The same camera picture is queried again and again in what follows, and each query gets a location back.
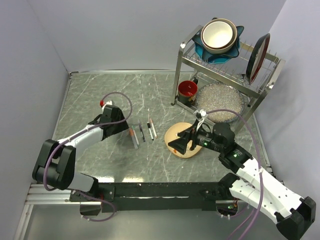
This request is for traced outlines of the white marker with green end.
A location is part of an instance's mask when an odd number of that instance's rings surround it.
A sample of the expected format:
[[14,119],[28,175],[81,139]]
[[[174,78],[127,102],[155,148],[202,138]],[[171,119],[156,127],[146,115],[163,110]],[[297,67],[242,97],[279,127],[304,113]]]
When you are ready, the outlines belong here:
[[140,143],[139,143],[139,140],[138,140],[138,136],[136,134],[136,131],[135,131],[135,127],[132,125],[132,131],[133,131],[133,134],[134,134],[134,138],[135,138],[135,141],[136,141],[136,144],[137,146],[139,147]]

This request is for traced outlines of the grey marker with orange tip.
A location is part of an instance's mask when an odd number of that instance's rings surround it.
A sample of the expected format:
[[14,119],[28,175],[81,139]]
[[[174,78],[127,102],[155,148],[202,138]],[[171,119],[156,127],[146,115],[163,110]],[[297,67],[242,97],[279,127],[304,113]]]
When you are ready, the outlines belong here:
[[132,142],[133,142],[133,146],[134,148],[137,150],[139,147],[138,147],[138,144],[136,142],[136,138],[134,135],[131,136],[131,139],[132,139]]

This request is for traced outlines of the blue pen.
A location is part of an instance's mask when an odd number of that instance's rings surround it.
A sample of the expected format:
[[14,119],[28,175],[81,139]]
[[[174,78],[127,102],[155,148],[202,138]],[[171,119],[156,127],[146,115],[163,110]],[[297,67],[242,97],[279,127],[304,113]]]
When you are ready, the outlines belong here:
[[146,142],[146,138],[145,138],[145,135],[144,135],[144,132],[143,132],[141,121],[139,119],[138,119],[138,126],[139,126],[139,130],[141,132],[142,140],[145,143]]

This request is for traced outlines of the white marker with black tip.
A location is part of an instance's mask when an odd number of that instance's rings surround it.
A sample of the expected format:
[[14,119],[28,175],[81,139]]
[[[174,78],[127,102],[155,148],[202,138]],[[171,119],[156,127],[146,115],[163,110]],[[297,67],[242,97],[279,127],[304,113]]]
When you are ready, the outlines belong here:
[[151,127],[151,123],[149,121],[147,122],[147,127],[148,127],[148,130],[149,130],[149,134],[150,134],[151,140],[154,141],[155,137],[154,137],[153,130],[152,130],[152,127]]

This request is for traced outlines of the white marker with pink end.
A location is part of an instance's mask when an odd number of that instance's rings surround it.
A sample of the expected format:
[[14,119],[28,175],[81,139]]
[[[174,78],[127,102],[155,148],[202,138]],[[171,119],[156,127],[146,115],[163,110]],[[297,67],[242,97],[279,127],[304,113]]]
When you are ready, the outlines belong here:
[[153,120],[152,120],[151,117],[149,118],[149,122],[150,122],[150,125],[151,125],[151,129],[153,131],[154,138],[158,138],[158,135],[157,135],[157,132],[156,132],[156,129],[155,129],[155,125],[154,125]]

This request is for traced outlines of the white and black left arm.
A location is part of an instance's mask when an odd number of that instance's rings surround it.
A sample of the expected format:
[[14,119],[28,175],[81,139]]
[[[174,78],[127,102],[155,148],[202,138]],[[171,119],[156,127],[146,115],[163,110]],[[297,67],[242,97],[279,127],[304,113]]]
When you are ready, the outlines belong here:
[[100,195],[97,178],[76,172],[76,159],[90,146],[129,128],[122,110],[110,104],[102,107],[102,113],[81,131],[60,139],[46,140],[39,152],[32,171],[32,178],[54,189],[81,191],[88,201]]

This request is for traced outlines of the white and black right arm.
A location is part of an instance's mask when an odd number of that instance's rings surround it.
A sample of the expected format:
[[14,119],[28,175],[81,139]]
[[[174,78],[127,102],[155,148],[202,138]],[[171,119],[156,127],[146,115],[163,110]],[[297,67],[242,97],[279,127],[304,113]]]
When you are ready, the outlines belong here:
[[198,121],[175,134],[168,146],[184,155],[203,147],[219,153],[218,159],[231,173],[220,180],[219,195],[240,199],[270,218],[288,240],[299,240],[315,221],[316,202],[284,186],[259,166],[248,151],[235,142],[228,123],[217,123],[211,132]]

